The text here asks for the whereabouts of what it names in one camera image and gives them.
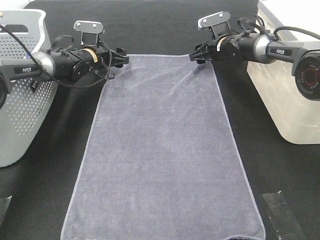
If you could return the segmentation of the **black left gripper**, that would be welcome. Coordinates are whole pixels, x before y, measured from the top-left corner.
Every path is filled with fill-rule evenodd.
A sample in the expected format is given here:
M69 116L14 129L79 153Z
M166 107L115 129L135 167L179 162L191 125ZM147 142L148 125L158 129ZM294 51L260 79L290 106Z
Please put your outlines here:
M116 48L115 51L109 49L107 46L99 46L96 48L98 62L96 68L101 69L105 66L122 68L123 65L129 63L129 56L123 48Z

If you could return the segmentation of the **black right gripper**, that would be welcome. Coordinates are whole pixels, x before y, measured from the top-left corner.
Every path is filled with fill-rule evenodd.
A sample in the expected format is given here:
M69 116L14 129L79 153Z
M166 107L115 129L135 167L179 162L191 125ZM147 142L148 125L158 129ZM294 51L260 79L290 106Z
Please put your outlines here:
M213 60L219 60L220 56L217 52L218 41L209 39L205 43L198 44L194 47L194 52L189 54L190 61L196 61L199 65Z

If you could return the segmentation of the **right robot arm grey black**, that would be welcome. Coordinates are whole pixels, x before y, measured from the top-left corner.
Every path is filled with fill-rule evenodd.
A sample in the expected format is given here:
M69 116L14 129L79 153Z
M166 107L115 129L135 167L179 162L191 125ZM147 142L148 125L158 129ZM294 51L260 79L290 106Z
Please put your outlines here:
M314 40L281 40L278 35L281 30L302 33ZM272 34L245 30L239 34L223 35L196 46L189 59L198 64L227 59L238 63L271 64L276 60L291 63L291 75L300 94L308 100L320 99L320 36L305 29L281 26Z

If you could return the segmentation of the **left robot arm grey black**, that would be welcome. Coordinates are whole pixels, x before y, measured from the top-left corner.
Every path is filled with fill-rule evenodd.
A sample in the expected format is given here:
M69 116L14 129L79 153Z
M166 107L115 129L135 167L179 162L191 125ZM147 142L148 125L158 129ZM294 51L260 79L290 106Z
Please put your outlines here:
M94 72L102 79L112 79L102 75L99 69L109 71L111 67L121 68L129 63L129 56L122 48L115 51L105 44L90 44L79 49L65 51L48 49L32 54L32 58L2 58L0 60L0 106L3 107L7 95L12 93L14 81L32 78L36 82L77 82L88 72Z

